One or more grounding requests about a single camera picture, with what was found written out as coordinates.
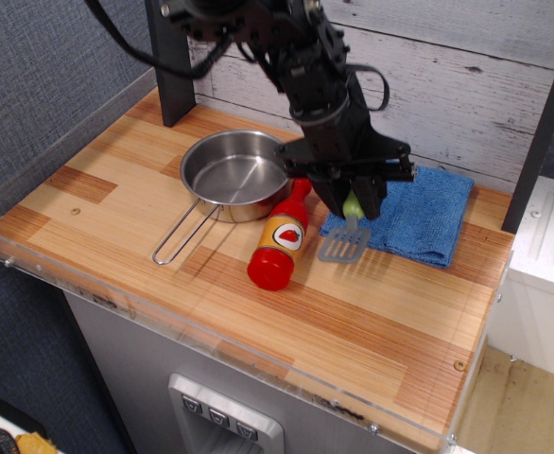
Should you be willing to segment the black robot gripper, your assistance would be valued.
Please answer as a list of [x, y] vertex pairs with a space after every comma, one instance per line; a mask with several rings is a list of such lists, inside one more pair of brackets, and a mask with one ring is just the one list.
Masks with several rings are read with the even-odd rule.
[[388, 181], [411, 182], [410, 146], [376, 131], [370, 109], [357, 101], [319, 106], [294, 103], [290, 115], [303, 138], [276, 149], [291, 178], [308, 179], [331, 213], [344, 217], [352, 189], [368, 220], [381, 216]]

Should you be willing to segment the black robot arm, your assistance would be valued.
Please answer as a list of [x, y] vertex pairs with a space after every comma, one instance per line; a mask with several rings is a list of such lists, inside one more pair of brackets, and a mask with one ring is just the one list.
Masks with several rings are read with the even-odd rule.
[[410, 182], [410, 147], [372, 126], [357, 78], [363, 66], [347, 62], [344, 33], [318, 1], [166, 1], [161, 14], [188, 37], [236, 44], [258, 64], [303, 138], [276, 150], [286, 174], [308, 179], [336, 216], [354, 193], [366, 218], [381, 215], [389, 181]]

